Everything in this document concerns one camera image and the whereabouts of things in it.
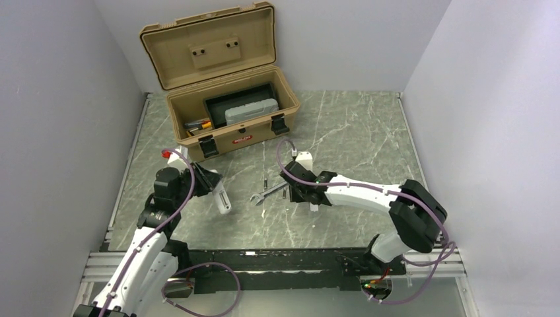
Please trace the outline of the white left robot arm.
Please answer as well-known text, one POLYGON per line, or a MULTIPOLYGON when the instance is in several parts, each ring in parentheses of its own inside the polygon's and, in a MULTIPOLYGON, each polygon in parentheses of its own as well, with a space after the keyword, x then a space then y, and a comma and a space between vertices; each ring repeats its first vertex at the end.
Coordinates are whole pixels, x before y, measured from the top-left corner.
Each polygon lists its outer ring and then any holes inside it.
POLYGON ((187 197, 217 194, 222 175, 191 163, 183 171, 160 169, 153 192, 140 213, 125 256, 90 304, 80 304, 74 316, 141 316, 171 276, 185 275, 192 264, 188 245, 172 240, 187 197))

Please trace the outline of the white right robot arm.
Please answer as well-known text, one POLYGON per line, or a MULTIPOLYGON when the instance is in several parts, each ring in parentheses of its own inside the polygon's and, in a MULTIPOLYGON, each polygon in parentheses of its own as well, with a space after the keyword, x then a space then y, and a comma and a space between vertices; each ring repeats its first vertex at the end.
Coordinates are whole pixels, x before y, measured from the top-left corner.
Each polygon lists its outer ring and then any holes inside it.
POLYGON ((439 235, 448 238, 444 227, 445 208, 415 180, 401 185, 380 185, 346 178, 336 172, 315 175, 293 160, 281 167, 281 177, 298 198, 314 205, 346 206, 390 218, 392 229, 375 236, 368 245, 364 265, 379 274, 389 263, 414 250, 427 254, 439 235))

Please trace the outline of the white remote control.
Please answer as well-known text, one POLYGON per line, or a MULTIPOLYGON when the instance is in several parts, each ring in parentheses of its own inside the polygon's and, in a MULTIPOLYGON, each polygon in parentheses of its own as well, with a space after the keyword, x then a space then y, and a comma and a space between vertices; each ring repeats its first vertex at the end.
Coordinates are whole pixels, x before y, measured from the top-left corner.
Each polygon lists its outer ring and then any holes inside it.
POLYGON ((231 212, 232 205, 223 184, 223 177, 217 170, 211 170, 211 172, 217 174, 219 177, 217 185, 212 190, 213 199, 220 214, 226 215, 231 212))

